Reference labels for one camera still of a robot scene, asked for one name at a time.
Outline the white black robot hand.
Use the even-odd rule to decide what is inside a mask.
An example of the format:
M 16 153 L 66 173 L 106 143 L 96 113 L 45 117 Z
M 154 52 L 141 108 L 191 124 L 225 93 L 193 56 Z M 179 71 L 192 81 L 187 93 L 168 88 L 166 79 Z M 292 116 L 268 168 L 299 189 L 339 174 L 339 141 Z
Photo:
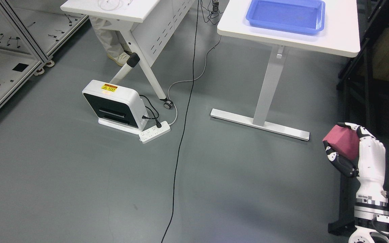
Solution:
M 357 192 L 377 196 L 384 191 L 385 154 L 383 143 L 365 127 L 354 123 L 337 123 L 338 126 L 354 130 L 359 139 L 359 155 L 349 160 L 332 149 L 328 142 L 323 142 L 329 162 L 347 178 L 357 178 L 360 188 Z

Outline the robot forearm with wrist rings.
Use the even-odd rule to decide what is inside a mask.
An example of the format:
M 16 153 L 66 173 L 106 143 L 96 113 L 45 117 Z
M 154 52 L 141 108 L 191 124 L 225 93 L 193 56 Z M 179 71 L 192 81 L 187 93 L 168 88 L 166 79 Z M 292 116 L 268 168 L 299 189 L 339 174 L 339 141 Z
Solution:
M 356 193 L 355 231 L 349 243 L 389 243 L 389 192 L 377 196 Z

